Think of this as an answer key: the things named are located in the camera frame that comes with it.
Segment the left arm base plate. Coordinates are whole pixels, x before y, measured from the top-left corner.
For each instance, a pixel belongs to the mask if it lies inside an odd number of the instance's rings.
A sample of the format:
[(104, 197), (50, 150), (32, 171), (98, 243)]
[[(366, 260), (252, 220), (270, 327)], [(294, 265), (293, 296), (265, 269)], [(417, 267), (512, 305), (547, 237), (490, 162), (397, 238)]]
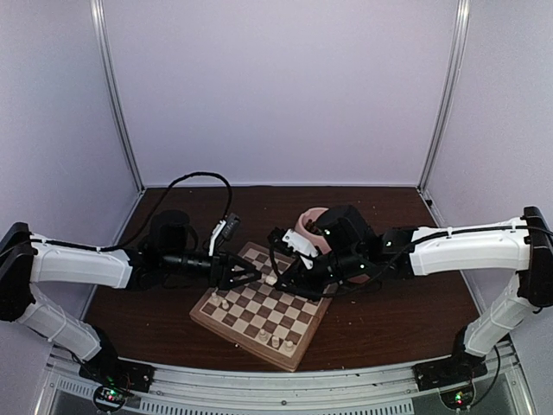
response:
[(132, 361), (119, 361), (109, 373), (101, 373), (88, 362), (79, 369), (79, 376), (94, 380), (102, 386), (108, 386), (122, 393), (147, 393), (154, 379), (155, 369), (151, 365)]

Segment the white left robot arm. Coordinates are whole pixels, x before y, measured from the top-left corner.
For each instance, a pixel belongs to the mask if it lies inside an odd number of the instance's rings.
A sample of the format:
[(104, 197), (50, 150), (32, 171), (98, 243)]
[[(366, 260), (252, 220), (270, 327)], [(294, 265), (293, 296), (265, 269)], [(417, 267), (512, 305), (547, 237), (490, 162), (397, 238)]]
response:
[(136, 249), (79, 246), (31, 233), (15, 223), (1, 241), (1, 318), (19, 322), (73, 354), (76, 361), (106, 384), (124, 377), (124, 364), (107, 335), (69, 316), (43, 295), (44, 282), (95, 284), (145, 291), (171, 275), (198, 273), (211, 288), (228, 291), (258, 281), (261, 273), (247, 260), (218, 247), (229, 240), (240, 219), (230, 214), (213, 229), (206, 251), (189, 216), (179, 210), (153, 217)]

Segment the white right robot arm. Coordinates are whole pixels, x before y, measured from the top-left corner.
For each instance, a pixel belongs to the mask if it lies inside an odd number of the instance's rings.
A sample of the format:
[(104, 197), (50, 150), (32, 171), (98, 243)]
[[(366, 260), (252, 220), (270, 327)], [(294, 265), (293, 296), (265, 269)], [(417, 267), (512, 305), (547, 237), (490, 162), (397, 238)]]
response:
[(463, 380), (496, 343), (529, 314), (552, 305), (552, 232), (537, 207), (520, 217), (472, 227), (392, 228), (376, 234), (352, 205), (331, 207), (315, 220), (315, 232), (330, 247), (322, 253), (298, 232), (274, 229), (270, 251), (293, 255), (286, 271), (268, 284), (318, 300), (329, 285), (366, 275), (375, 283), (444, 271), (507, 269), (503, 293), (477, 320), (461, 329), (452, 354), (441, 361), (448, 380)]

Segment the pink double bowl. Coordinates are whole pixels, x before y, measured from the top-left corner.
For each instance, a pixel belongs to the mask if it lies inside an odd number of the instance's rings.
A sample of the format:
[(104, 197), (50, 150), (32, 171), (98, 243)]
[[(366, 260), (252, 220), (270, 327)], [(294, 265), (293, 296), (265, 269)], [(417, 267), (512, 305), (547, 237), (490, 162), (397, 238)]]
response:
[(300, 216), (295, 231), (311, 244), (302, 250), (297, 285), (323, 291), (329, 284), (377, 280), (381, 238), (356, 207), (311, 208)]

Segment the white bishop piece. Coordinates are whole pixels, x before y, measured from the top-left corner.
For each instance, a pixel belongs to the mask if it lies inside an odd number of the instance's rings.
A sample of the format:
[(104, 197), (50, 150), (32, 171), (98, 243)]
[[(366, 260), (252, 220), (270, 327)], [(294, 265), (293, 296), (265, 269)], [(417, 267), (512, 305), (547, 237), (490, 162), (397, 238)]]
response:
[(268, 333), (266, 332), (266, 330), (265, 329), (260, 329), (260, 331), (259, 331), (259, 340), (261, 342), (266, 342), (267, 338), (268, 338)]

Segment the white knight piece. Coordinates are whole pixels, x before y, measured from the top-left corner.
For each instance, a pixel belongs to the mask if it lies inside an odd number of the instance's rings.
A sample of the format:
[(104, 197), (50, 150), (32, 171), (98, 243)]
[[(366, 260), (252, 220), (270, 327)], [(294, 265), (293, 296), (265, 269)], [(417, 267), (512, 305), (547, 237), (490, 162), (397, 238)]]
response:
[(278, 336), (273, 335), (271, 337), (271, 346), (276, 349), (280, 348), (280, 338)]

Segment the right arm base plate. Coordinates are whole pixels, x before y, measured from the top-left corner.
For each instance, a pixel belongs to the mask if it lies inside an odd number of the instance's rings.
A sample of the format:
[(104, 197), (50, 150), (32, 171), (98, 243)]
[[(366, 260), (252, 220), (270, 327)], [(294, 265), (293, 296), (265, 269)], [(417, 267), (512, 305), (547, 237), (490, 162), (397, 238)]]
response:
[(420, 392), (469, 382), (488, 373), (484, 361), (455, 361), (451, 357), (419, 363), (412, 369)]

